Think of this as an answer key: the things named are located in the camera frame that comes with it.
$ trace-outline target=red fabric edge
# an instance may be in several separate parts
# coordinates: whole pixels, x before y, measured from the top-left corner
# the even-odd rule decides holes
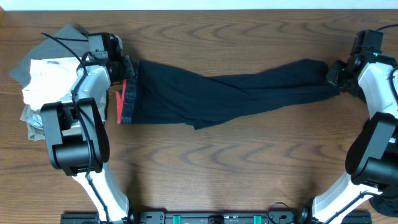
[[[122,112],[123,112],[123,104],[124,104],[124,94],[126,92],[126,82],[127,80],[123,80],[123,90],[122,90],[122,97],[120,98],[120,94],[116,92],[116,111],[118,114],[118,124],[121,124],[122,120]]]

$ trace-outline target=green strip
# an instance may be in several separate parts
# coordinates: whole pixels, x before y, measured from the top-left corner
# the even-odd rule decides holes
[[[181,216],[180,215],[173,216],[173,224],[181,224]]]
[[[253,224],[261,224],[261,216],[260,215],[253,216]]]

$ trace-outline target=wooden table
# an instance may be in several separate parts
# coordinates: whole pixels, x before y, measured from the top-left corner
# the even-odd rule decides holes
[[[346,60],[355,34],[398,22],[397,11],[7,12],[0,26],[0,222],[59,223],[65,211],[93,211],[71,177],[54,170],[44,141],[19,121],[21,86],[9,71],[66,24],[112,32],[125,53],[202,75],[255,73],[302,58]],[[398,57],[398,29],[385,31]],[[366,105],[348,94],[288,106],[195,131],[184,124],[117,125],[111,89],[106,123],[110,166],[138,209],[266,210],[298,207],[345,170]],[[375,223],[396,219],[372,212]]]

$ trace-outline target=brown wooden surface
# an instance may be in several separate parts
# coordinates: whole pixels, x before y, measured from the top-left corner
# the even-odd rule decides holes
[[[65,211],[92,211],[84,190],[54,170],[43,141],[19,121],[21,86],[9,78],[28,51],[71,23],[112,32],[125,53],[202,75],[254,73],[301,58],[348,58],[355,33],[398,23],[397,11],[7,12],[0,26],[0,222],[59,223]],[[384,53],[398,57],[398,29]],[[346,152],[368,118],[342,94],[246,116],[199,131],[184,124],[117,125],[114,91],[106,123],[110,166],[135,207],[266,210],[298,207],[344,171]],[[396,223],[374,212],[375,223]]]

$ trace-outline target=robotic arm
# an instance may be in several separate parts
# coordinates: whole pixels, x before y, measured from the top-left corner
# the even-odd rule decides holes
[[[382,54],[381,41],[382,32],[359,32],[348,62],[337,61],[327,75],[332,85],[366,101],[371,119],[348,151],[346,172],[324,194],[309,200],[295,218],[291,212],[271,211],[221,215],[147,212],[149,215],[134,217],[107,164],[109,142],[96,104],[112,83],[136,74],[130,58],[121,56],[119,37],[89,35],[88,60],[83,56],[71,92],[41,109],[51,165],[79,182],[98,209],[94,217],[63,215],[61,223],[246,224],[252,220],[253,224],[268,224],[275,223],[274,215],[280,217],[279,223],[344,223],[344,217],[361,203],[398,187],[397,62]],[[160,219],[150,220],[154,216]]]

